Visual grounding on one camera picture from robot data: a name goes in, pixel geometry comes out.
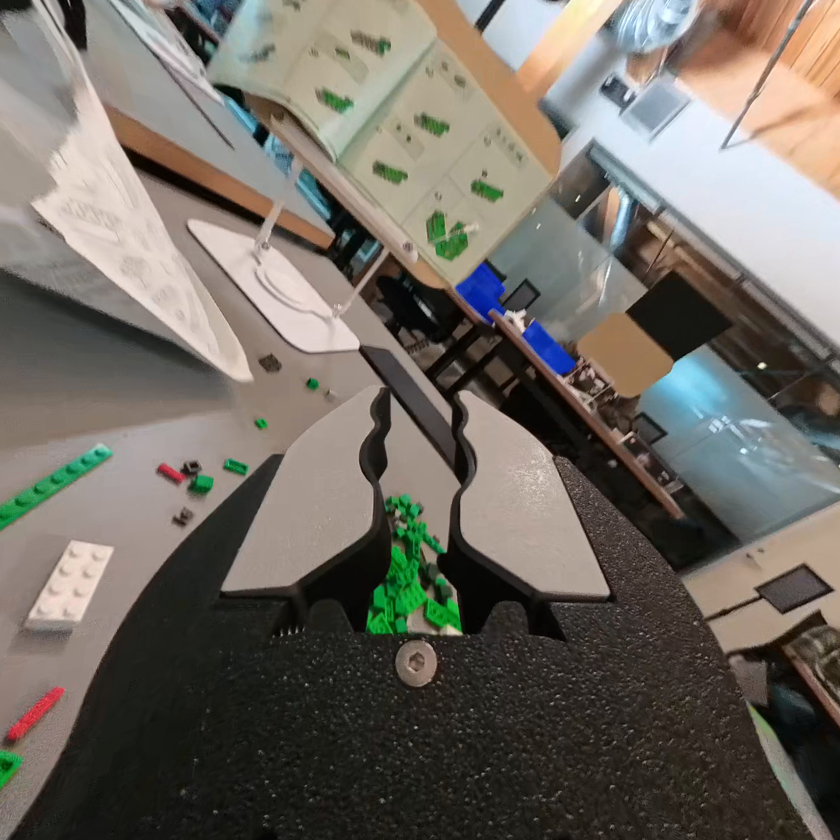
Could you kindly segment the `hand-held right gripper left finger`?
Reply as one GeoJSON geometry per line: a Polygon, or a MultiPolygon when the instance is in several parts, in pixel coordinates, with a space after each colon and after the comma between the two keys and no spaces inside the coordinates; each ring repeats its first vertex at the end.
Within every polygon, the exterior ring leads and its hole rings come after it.
{"type": "Polygon", "coordinates": [[[381,478],[392,392],[372,385],[334,408],[281,457],[221,593],[279,597],[301,618],[335,601],[357,633],[389,571],[381,478]]]}

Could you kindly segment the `printed white paper bag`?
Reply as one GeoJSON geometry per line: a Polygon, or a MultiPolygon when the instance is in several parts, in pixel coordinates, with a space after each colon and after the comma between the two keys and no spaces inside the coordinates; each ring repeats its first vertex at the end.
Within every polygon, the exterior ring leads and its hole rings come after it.
{"type": "Polygon", "coordinates": [[[172,242],[113,131],[77,48],[47,2],[34,6],[68,75],[76,121],[49,158],[47,171],[54,186],[32,207],[69,247],[189,351],[235,382],[252,382],[242,344],[172,242]]]}

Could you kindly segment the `large black screen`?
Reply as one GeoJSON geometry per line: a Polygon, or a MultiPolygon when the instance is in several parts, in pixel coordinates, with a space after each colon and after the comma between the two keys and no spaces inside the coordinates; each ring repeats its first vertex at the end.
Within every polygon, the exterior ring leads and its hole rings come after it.
{"type": "Polygon", "coordinates": [[[732,321],[683,276],[670,271],[626,315],[678,362],[732,327],[732,321]]]}

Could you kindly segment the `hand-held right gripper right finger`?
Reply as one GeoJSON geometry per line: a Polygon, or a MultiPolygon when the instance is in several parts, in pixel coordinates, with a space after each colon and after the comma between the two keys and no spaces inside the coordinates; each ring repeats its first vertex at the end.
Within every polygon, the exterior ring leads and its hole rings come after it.
{"type": "Polygon", "coordinates": [[[458,594],[462,632],[479,634],[502,602],[531,634],[560,636],[551,605],[612,598],[601,564],[548,448],[525,427],[460,392],[455,472],[441,569],[458,594]]]}

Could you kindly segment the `long green plate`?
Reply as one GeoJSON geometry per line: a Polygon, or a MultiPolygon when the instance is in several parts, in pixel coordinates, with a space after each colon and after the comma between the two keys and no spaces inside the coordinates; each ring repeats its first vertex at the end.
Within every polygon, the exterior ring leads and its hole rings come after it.
{"type": "Polygon", "coordinates": [[[109,446],[97,444],[87,452],[50,472],[34,485],[5,499],[1,504],[1,530],[6,530],[16,521],[43,505],[66,488],[71,487],[84,476],[105,464],[113,456],[109,446]]]}

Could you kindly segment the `blue storage bin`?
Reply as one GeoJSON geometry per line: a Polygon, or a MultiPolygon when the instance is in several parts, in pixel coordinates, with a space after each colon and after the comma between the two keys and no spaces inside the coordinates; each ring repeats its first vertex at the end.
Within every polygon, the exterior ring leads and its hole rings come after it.
{"type": "Polygon", "coordinates": [[[505,295],[505,279],[491,263],[483,261],[455,287],[456,293],[486,321],[492,312],[503,314],[506,309],[501,303],[505,295]]]}
{"type": "Polygon", "coordinates": [[[566,376],[577,366],[573,358],[536,319],[531,320],[522,333],[523,341],[553,374],[566,376]]]}

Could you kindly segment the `wood edged grey table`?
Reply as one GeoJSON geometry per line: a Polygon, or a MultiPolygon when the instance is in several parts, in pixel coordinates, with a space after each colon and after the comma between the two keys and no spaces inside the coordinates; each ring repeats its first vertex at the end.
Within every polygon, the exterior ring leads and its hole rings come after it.
{"type": "Polygon", "coordinates": [[[260,217],[279,198],[279,226],[331,246],[331,228],[222,103],[162,63],[110,2],[85,7],[82,58],[126,151],[260,217]]]}

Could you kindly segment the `grey table with cutout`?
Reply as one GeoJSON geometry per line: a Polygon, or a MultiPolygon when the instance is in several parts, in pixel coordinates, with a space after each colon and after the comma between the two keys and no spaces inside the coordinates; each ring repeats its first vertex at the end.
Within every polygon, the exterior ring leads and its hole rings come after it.
{"type": "Polygon", "coordinates": [[[686,573],[726,655],[775,643],[820,616],[839,628],[839,505],[686,573]]]}

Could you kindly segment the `pile of green toy bricks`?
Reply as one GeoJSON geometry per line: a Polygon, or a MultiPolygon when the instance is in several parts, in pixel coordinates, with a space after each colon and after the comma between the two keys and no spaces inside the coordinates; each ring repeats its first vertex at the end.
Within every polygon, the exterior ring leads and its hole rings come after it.
{"type": "Polygon", "coordinates": [[[373,590],[365,632],[371,635],[461,636],[459,596],[440,568],[441,539],[425,521],[425,507],[407,494],[385,499],[391,561],[373,590]]]}

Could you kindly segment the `brick instruction booklet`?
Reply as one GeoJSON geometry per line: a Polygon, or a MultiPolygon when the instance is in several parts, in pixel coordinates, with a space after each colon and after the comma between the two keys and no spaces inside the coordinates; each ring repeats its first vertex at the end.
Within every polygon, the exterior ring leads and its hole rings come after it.
{"type": "Polygon", "coordinates": [[[559,173],[558,134],[457,2],[241,2],[207,73],[297,120],[451,286],[559,173]]]}

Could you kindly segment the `white toy brick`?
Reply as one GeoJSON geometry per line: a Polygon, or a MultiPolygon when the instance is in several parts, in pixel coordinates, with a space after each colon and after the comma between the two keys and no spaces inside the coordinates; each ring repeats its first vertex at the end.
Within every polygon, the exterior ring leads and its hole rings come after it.
{"type": "Polygon", "coordinates": [[[69,634],[81,624],[114,547],[80,540],[68,542],[25,620],[36,633],[69,634]]]}

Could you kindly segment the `tan wooden board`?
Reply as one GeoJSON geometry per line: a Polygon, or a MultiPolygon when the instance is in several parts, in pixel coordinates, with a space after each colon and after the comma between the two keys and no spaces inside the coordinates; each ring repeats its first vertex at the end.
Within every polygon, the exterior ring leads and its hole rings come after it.
{"type": "Polygon", "coordinates": [[[576,344],[580,356],[600,373],[619,396],[640,396],[666,377],[674,362],[625,313],[612,313],[576,344]]]}

